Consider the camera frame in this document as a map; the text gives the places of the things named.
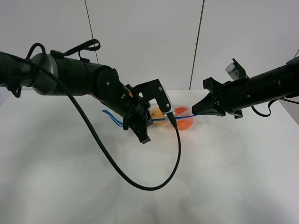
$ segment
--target blue cable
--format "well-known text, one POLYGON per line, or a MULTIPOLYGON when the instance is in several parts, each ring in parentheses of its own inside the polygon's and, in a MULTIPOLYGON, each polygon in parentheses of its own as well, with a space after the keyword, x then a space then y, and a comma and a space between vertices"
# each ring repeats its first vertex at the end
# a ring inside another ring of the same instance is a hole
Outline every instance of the blue cable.
MULTIPOLYGON (((116 123, 118 126, 123 127, 123 123, 118 120, 110 111, 108 110, 102 110, 104 113, 108 114, 108 116, 112 119, 112 121, 114 121, 114 123, 116 123)), ((176 117, 176 120, 181 120, 181 119, 186 119, 186 118, 191 118, 194 116, 197 116, 198 114, 193 114, 190 116, 182 116, 182 117, 176 117)), ((163 121, 165 120, 165 118, 157 118, 157 119, 153 119, 152 121, 163 121)))

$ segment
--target clear plastic bag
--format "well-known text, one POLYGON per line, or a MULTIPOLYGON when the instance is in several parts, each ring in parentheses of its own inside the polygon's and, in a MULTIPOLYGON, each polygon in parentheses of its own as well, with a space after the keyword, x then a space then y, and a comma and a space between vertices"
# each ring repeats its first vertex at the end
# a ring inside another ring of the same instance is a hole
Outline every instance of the clear plastic bag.
MULTIPOLYGON (((192 110, 188 106, 174 105, 175 117, 179 130, 192 130, 197 127, 205 127, 208 124, 206 116, 194 116, 192 110)), ((157 104, 150 105, 150 116, 156 126, 173 128, 170 121, 164 120, 164 116, 157 104)))

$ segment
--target cable connector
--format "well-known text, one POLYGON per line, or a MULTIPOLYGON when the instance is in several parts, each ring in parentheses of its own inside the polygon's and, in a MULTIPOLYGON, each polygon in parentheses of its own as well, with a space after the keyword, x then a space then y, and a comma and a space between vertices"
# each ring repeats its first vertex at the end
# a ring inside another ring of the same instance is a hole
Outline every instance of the cable connector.
POLYGON ((176 128, 178 125, 177 125, 177 120, 176 120, 176 118, 174 117, 173 112, 169 112, 169 113, 167 113, 167 117, 168 117, 170 123, 173 125, 173 127, 176 128))

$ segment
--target robotic arm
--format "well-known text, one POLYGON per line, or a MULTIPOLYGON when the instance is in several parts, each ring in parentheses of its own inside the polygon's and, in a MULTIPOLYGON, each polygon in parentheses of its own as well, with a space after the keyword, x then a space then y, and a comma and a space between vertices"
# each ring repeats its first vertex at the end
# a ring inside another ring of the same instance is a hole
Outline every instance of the robotic arm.
MULTIPOLYGON (((35 47, 42 53, 30 60, 39 64, 61 80, 73 96, 89 94, 123 117, 123 128, 130 127, 141 143, 150 141, 147 127, 153 124, 149 114, 149 101, 156 99, 164 116, 174 111, 171 102, 158 79, 132 87, 120 82, 115 69, 106 65, 90 63, 82 58, 81 50, 100 49, 98 40, 87 41, 65 53, 52 50, 45 53, 43 45, 32 46, 27 60, 35 47), (78 52, 80 60, 67 58, 78 52)), ((31 86, 41 95, 66 95, 58 83, 41 70, 18 60, 18 57, 0 52, 0 86, 5 86, 16 97, 20 97, 22 86, 31 86)))
POLYGON ((267 117, 257 112, 254 105, 270 101, 270 107, 278 99, 299 96, 299 57, 252 78, 233 61, 225 69, 233 81, 221 84, 212 77, 205 79, 204 88, 210 92, 192 107, 193 114, 225 116, 227 112, 237 119, 243 117, 241 109, 251 106, 257 114, 267 117))

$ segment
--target white tabletop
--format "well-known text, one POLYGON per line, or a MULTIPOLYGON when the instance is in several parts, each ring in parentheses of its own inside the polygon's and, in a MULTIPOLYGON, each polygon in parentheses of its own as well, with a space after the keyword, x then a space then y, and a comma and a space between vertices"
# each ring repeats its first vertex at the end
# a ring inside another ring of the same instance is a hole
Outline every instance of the white tabletop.
MULTIPOLYGON (((206 91, 168 91, 192 106, 206 91)), ((120 167, 147 186, 163 182, 178 146, 174 130, 152 126, 142 145, 90 96, 76 97, 120 167)), ((257 107, 266 113, 266 104, 257 107)), ((0 106, 1 224, 297 224, 299 126, 279 102, 262 118, 208 116, 181 131, 173 180, 145 192, 127 184, 96 145, 67 97, 23 91, 0 106)))

